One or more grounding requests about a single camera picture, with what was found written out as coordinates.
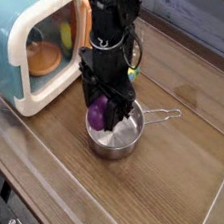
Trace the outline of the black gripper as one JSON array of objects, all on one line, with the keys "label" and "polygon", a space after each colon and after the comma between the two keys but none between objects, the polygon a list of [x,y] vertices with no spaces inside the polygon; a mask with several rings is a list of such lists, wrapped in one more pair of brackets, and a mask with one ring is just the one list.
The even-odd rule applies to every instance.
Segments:
[{"label": "black gripper", "polygon": [[128,67],[120,54],[106,54],[88,47],[79,49],[82,88],[86,106],[105,95],[104,130],[111,131],[130,117],[136,92],[128,77]]}]

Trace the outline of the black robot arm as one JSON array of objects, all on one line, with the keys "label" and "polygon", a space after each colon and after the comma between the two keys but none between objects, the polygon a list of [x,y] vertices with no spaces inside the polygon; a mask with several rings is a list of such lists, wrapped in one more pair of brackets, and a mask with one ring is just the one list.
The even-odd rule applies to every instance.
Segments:
[{"label": "black robot arm", "polygon": [[76,79],[96,130],[128,117],[141,0],[0,0],[0,94],[33,116]]}]

